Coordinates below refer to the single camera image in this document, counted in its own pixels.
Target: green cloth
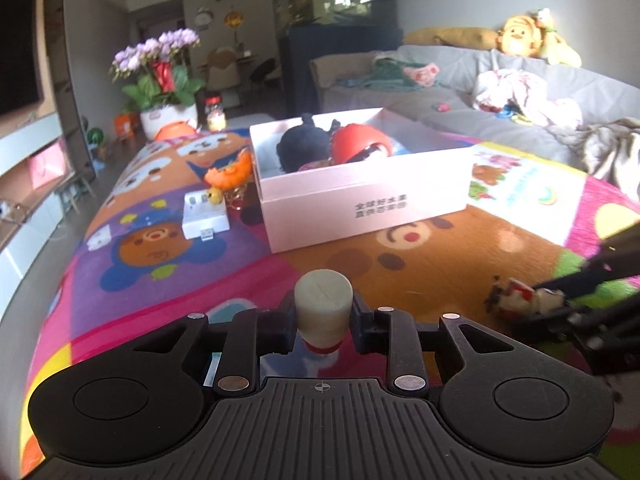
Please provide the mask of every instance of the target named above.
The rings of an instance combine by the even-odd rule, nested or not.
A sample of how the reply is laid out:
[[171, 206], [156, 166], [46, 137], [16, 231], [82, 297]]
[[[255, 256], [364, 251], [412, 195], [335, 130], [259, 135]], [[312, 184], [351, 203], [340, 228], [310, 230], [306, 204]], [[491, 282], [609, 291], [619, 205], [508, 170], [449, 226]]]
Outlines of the green cloth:
[[377, 92], [413, 92], [423, 89], [423, 86], [419, 85], [402, 71], [405, 67], [422, 68], [423, 65], [420, 63], [397, 61], [391, 58], [377, 59], [373, 63], [373, 72], [370, 77], [366, 79], [343, 80], [339, 81], [338, 84], [348, 88], [359, 86]]

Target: black robotic gripper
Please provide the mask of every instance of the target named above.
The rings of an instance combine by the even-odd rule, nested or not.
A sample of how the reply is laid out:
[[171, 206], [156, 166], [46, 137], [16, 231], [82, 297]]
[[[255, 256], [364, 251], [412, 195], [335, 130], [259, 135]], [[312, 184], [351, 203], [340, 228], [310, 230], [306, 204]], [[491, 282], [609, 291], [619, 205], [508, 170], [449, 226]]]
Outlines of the black robotic gripper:
[[385, 383], [260, 382], [261, 356], [292, 351], [291, 292], [277, 310], [191, 314], [62, 370], [29, 403], [46, 460], [28, 479], [615, 478], [595, 457], [613, 419], [596, 379], [456, 314], [417, 324], [357, 293], [350, 329], [358, 352], [387, 357]]

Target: colorful play mat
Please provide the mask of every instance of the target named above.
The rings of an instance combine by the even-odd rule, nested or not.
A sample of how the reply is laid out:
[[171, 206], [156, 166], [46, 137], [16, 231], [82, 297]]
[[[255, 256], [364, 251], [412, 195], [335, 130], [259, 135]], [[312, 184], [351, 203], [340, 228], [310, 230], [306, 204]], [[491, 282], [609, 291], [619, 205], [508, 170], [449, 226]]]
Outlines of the colorful play mat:
[[[247, 144], [246, 130], [146, 146], [75, 252], [42, 327], [22, 412], [22, 473], [42, 460], [26, 416], [37, 385], [178, 317], [205, 312], [219, 322], [239, 310], [273, 308], [302, 274], [329, 268], [347, 276], [372, 307], [392, 305], [423, 322], [457, 312], [500, 328], [483, 306], [495, 274], [534, 284], [573, 272], [601, 239], [640, 219], [637, 203], [580, 171], [453, 137], [475, 151], [464, 211], [283, 254], [270, 253], [263, 225], [244, 224], [235, 212], [231, 230], [213, 240], [182, 234], [185, 192], [203, 189], [199, 171], [228, 163]], [[425, 182], [425, 196], [435, 186]], [[639, 285], [609, 283], [586, 303], [607, 306]], [[545, 351], [584, 366], [572, 348]], [[269, 375], [382, 377], [384, 370], [382, 356], [357, 355], [349, 339], [328, 356], [297, 344], [292, 355], [262, 362]], [[620, 402], [600, 458], [622, 478], [638, 479], [640, 374], [607, 380]]]

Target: television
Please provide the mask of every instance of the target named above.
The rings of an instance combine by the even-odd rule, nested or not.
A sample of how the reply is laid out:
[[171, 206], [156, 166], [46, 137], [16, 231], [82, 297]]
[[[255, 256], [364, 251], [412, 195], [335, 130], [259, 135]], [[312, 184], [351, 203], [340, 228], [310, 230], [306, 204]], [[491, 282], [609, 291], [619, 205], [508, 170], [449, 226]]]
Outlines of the television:
[[42, 99], [36, 0], [0, 0], [0, 116]]

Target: metal screw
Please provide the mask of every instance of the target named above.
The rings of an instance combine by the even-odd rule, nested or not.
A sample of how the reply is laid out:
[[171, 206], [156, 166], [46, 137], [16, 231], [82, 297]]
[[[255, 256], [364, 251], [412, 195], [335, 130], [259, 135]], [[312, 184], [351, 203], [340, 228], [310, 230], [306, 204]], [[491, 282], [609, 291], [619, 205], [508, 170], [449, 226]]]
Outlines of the metal screw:
[[229, 375], [218, 381], [218, 387], [226, 392], [240, 392], [249, 386], [249, 380], [239, 375]]
[[421, 390], [427, 385], [426, 381], [417, 375], [401, 375], [394, 381], [394, 384], [396, 385], [396, 388], [400, 388], [407, 392]]

